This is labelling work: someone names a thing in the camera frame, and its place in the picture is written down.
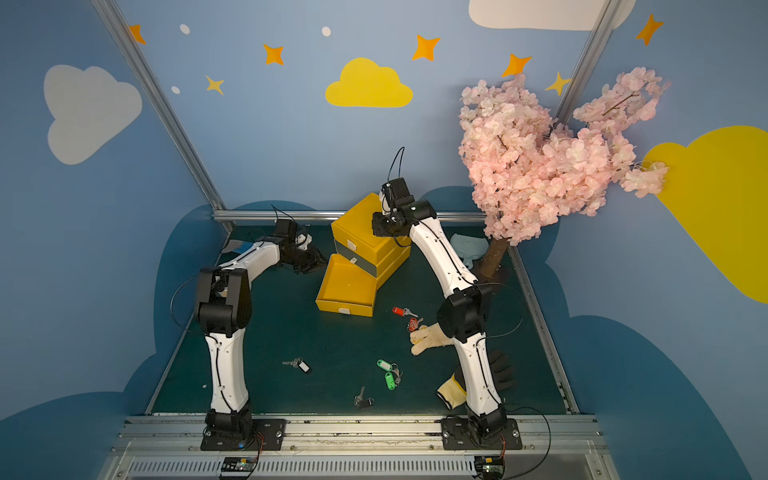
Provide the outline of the yellow drawer cabinet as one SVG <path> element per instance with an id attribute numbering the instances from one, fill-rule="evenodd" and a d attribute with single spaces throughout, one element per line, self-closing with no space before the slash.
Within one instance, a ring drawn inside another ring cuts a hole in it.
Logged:
<path id="1" fill-rule="evenodd" d="M 334 241 L 359 253 L 378 267 L 377 289 L 402 266 L 411 254 L 411 241 L 406 237 L 376 237 L 372 231 L 374 212 L 382 212 L 380 197 L 370 193 L 341 217 L 331 223 Z"/>

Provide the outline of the yellow bottom drawer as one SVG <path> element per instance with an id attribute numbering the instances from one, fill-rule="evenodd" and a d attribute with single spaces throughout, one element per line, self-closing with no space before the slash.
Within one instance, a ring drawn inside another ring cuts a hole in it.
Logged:
<path id="1" fill-rule="evenodd" d="M 316 297 L 320 311 L 372 317 L 376 280 L 340 254 L 332 254 Z"/>

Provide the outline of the red tagged key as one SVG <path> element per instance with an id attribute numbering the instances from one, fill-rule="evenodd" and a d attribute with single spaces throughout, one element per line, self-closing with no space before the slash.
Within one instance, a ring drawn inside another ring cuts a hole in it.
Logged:
<path id="1" fill-rule="evenodd" d="M 409 332 L 415 332 L 415 331 L 419 330 L 422 327 L 422 322 L 423 322 L 422 318 L 412 317 L 409 320 L 409 323 L 408 323 L 408 326 L 407 326 L 408 331 Z"/>
<path id="2" fill-rule="evenodd" d="M 393 307 L 392 312 L 402 317 L 417 317 L 417 315 L 408 308 Z"/>

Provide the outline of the key with black tag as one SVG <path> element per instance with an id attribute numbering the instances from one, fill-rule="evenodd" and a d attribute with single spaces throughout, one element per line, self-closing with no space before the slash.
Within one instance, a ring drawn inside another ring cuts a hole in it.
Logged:
<path id="1" fill-rule="evenodd" d="M 309 366 L 309 364 L 301 357 L 295 358 L 290 361 L 283 361 L 283 365 L 291 366 L 292 368 L 298 369 L 302 371 L 305 374 L 309 374 L 312 369 Z"/>

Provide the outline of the green tagged key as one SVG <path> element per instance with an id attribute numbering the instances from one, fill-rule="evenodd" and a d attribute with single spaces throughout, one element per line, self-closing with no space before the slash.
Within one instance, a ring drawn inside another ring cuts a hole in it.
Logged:
<path id="1" fill-rule="evenodd" d="M 391 372 L 393 374 L 399 372 L 399 367 L 398 367 L 398 365 L 396 363 L 390 363 L 390 362 L 387 362 L 387 361 L 385 361 L 383 359 L 379 359 L 376 362 L 376 365 L 379 368 L 381 368 L 382 370 L 384 370 L 385 372 Z"/>
<path id="2" fill-rule="evenodd" d="M 386 386 L 390 391 L 395 390 L 399 384 L 400 384 L 400 376 L 393 373 L 393 372 L 386 372 L 385 373 L 385 382 Z"/>

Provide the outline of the dark metal key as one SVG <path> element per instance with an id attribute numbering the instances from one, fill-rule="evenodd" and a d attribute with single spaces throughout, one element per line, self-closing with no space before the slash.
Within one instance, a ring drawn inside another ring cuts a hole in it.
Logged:
<path id="1" fill-rule="evenodd" d="M 359 393 L 353 399 L 353 405 L 358 409 L 370 408 L 375 404 L 375 400 L 372 397 L 365 395 L 365 387 L 362 387 Z"/>

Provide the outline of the blue drawer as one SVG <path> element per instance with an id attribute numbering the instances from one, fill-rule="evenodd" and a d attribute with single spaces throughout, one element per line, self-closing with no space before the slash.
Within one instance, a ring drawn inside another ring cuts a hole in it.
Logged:
<path id="1" fill-rule="evenodd" d="M 374 263 L 369 262 L 359 253 L 343 245 L 338 240 L 335 240 L 334 244 L 336 247 L 336 253 L 344 257 L 351 264 L 356 265 L 374 278 L 379 276 L 378 267 Z"/>

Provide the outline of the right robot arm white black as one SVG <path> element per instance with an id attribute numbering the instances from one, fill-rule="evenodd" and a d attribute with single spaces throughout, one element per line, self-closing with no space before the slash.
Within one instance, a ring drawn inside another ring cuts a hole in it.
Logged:
<path id="1" fill-rule="evenodd" d="M 493 289 L 481 284 L 464 265 L 432 205 L 416 200 L 403 178 L 385 182 L 379 197 L 381 211 L 373 214 L 373 233 L 407 237 L 427 259 L 444 296 L 436 314 L 435 336 L 457 351 L 465 381 L 468 432 L 476 443 L 494 439 L 507 426 L 507 414 L 487 352 L 485 326 Z"/>

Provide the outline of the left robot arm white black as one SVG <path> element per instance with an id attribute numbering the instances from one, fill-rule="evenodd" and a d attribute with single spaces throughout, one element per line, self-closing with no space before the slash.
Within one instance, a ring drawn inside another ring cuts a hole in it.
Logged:
<path id="1" fill-rule="evenodd" d="M 300 233 L 257 241 L 234 259 L 200 272 L 195 317 L 210 354 L 213 390 L 206 414 L 209 438 L 222 435 L 245 443 L 253 436 L 243 351 L 252 317 L 252 282 L 273 266 L 288 265 L 308 273 L 322 263 L 312 236 Z"/>

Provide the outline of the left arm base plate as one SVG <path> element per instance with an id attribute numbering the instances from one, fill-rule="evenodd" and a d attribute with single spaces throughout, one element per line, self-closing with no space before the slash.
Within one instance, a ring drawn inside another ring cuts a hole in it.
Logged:
<path id="1" fill-rule="evenodd" d="M 223 424 L 206 426 L 200 449 L 202 451 L 278 451 L 282 447 L 285 419 L 226 420 Z"/>

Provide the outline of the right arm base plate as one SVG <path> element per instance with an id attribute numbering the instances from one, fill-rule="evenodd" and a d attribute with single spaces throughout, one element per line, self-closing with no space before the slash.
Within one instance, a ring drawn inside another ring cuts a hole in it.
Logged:
<path id="1" fill-rule="evenodd" d="M 447 451 L 521 450 L 522 438 L 515 419 L 509 418 L 504 429 L 480 437 L 467 417 L 450 415 L 440 419 L 440 437 Z"/>

